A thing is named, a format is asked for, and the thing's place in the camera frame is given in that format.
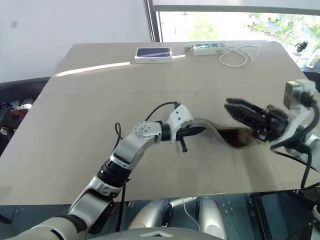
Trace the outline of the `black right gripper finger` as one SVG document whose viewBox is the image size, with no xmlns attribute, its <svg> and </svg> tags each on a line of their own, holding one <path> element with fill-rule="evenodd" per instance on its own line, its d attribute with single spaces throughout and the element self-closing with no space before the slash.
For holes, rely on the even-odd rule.
<svg viewBox="0 0 320 240">
<path fill-rule="evenodd" d="M 228 104 L 236 104 L 236 105 L 239 105 L 239 106 L 245 106 L 251 110 L 254 110 L 256 113 L 259 113 L 259 114 L 263 114 L 265 112 L 264 109 L 244 100 L 244 99 L 241 99 L 241 98 L 227 98 L 226 99 L 226 102 Z"/>
<path fill-rule="evenodd" d="M 253 130 L 262 130 L 266 127 L 265 112 L 262 108 L 237 103 L 226 103 L 224 107 L 233 119 Z"/>
</svg>

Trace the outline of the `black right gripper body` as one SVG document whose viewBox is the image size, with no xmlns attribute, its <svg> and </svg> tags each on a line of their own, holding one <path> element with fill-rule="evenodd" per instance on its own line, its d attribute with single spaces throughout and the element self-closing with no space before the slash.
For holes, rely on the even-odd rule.
<svg viewBox="0 0 320 240">
<path fill-rule="evenodd" d="M 266 124 L 259 130 L 258 139 L 263 142 L 272 142 L 280 138 L 288 126 L 289 116 L 274 105 L 267 105 L 263 112 Z"/>
</svg>

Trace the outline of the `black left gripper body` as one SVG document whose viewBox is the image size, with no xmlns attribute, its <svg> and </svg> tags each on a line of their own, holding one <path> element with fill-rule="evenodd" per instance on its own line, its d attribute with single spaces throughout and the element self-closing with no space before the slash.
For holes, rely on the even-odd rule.
<svg viewBox="0 0 320 240">
<path fill-rule="evenodd" d="M 187 136 L 187 133 L 188 133 L 187 128 L 182 128 L 178 130 L 176 133 L 176 141 L 180 143 L 183 153 L 186 153 L 188 151 L 185 140 L 184 140 L 184 137 Z"/>
</svg>

